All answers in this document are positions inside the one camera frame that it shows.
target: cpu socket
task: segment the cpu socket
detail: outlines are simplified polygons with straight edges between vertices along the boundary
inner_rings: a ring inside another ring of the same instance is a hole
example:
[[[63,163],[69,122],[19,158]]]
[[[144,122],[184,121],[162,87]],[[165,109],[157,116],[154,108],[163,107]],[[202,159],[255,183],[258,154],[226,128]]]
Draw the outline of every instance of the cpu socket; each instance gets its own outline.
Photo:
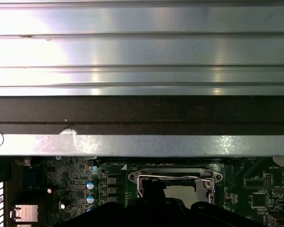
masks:
[[[145,168],[130,173],[128,179],[137,184],[137,195],[143,197],[143,181],[164,183],[166,198],[180,199],[189,208],[197,201],[214,204],[215,184],[223,175],[207,168]]]

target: aluminum plate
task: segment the aluminum plate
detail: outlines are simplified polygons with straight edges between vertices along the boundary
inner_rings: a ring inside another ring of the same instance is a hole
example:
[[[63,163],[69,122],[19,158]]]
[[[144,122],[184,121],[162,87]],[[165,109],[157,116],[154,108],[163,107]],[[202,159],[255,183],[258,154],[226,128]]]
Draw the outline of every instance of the aluminum plate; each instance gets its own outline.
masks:
[[[284,95],[284,1],[0,0],[0,96]]]

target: green circuit board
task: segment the green circuit board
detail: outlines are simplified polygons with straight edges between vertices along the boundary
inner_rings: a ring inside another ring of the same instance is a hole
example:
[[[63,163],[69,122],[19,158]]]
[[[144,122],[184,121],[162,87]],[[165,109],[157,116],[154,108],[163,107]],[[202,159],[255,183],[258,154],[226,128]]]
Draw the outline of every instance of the green circuit board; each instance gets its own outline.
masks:
[[[268,211],[284,214],[284,167],[269,157],[183,162],[98,162],[85,157],[63,157],[61,160],[47,160],[44,167],[47,184],[59,185],[46,216],[48,226],[108,201],[116,201],[125,207],[129,199],[137,197],[137,185],[128,176],[149,167],[214,170],[223,175],[223,180],[215,185],[216,205],[268,226],[272,226],[267,219]],[[91,190],[87,185],[90,181],[93,182]],[[94,198],[92,203],[88,203],[90,195]],[[71,204],[61,209],[59,201],[65,196],[71,198]]]

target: motherboard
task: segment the motherboard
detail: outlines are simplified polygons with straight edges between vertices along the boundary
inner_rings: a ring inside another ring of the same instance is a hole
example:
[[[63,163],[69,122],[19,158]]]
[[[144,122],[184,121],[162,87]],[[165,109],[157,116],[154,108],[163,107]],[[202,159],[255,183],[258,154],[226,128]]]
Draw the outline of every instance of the motherboard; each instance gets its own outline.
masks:
[[[284,226],[284,157],[148,161],[56,157],[41,167],[51,194],[44,226],[106,202],[125,207],[130,199],[142,196],[142,179],[161,176],[176,179],[172,183],[166,179],[166,197],[181,199],[188,208],[204,200],[268,226]]]

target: electrolytic capacitor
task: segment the electrolytic capacitor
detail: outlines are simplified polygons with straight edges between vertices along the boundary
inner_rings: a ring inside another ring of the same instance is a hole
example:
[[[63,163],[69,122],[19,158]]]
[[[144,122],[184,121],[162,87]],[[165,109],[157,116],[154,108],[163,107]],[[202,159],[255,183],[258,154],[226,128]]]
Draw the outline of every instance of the electrolytic capacitor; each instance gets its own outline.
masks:
[[[87,189],[92,190],[92,189],[94,189],[95,184],[96,184],[96,181],[94,179],[91,179],[87,182],[86,187],[87,187]]]
[[[71,199],[69,197],[65,197],[60,201],[60,208],[65,209],[67,206],[71,205]]]
[[[96,208],[95,205],[90,205],[89,208],[87,209],[87,212],[92,211],[94,208]]]
[[[88,197],[86,198],[87,203],[93,203],[95,201],[96,194],[95,193],[90,193]]]
[[[58,188],[59,188],[59,186],[58,186],[57,184],[54,184],[53,186],[47,188],[47,193],[48,193],[48,194],[52,194],[52,193],[54,193],[56,190],[58,190]]]

